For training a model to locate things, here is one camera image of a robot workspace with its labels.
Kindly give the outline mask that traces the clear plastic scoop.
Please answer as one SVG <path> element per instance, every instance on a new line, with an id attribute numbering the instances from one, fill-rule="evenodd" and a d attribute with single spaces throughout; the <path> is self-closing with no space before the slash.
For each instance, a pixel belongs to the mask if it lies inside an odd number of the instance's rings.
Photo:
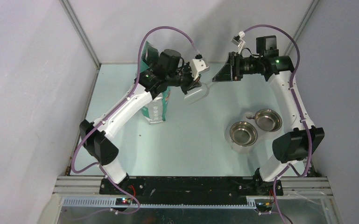
<path id="1" fill-rule="evenodd" d="M 185 103 L 191 105 L 201 99 L 204 99 L 209 95 L 211 88 L 216 84 L 217 82 L 213 82 L 212 80 L 206 83 L 201 83 L 200 87 L 192 89 L 188 92 L 188 94 L 184 97 Z"/>

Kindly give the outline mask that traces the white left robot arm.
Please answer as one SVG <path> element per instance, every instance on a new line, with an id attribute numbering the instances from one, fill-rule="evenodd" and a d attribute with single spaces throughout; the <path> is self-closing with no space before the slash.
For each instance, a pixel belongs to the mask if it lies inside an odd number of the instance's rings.
<path id="1" fill-rule="evenodd" d="M 172 49 L 162 53 L 146 52 L 141 56 L 139 75 L 120 102 L 93 122 L 81 122 L 80 145 L 98 161 L 105 175 L 111 179 L 113 191 L 121 195 L 129 188 L 125 179 L 127 172 L 117 158 L 119 149 L 112 143 L 117 132 L 142 107 L 169 87 L 180 87 L 184 94 L 200 87 L 201 73 L 208 69 L 208 63 L 200 54 L 186 63 L 181 54 Z"/>

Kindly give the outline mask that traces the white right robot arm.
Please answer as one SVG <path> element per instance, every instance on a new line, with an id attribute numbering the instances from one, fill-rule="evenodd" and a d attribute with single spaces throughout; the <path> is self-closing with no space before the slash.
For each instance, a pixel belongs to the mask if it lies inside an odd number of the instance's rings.
<path id="1" fill-rule="evenodd" d="M 311 168 L 312 154 L 324 138 L 323 128 L 315 127 L 306 112 L 295 84 L 298 65 L 293 65 L 289 56 L 280 56 L 276 36 L 256 39 L 256 56 L 242 56 L 242 45 L 238 52 L 229 53 L 226 64 L 212 78 L 213 82 L 239 81 L 244 75 L 261 74 L 273 90 L 282 112 L 284 135 L 272 143 L 273 156 L 253 175 L 253 190 L 265 195 L 275 192 L 277 182 L 294 164 L 307 160 L 303 173 L 305 177 Z"/>

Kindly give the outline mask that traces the green pet food bag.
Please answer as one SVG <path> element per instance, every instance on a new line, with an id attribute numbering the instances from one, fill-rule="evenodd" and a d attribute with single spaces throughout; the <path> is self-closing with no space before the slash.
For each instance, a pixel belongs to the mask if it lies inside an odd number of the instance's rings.
<path id="1" fill-rule="evenodd" d="M 157 62 L 159 51 L 148 41 L 145 42 L 141 54 L 141 73 L 149 69 Z M 149 124 L 157 124 L 166 121 L 168 100 L 171 93 L 170 87 L 160 93 L 153 101 L 141 108 L 141 113 Z"/>

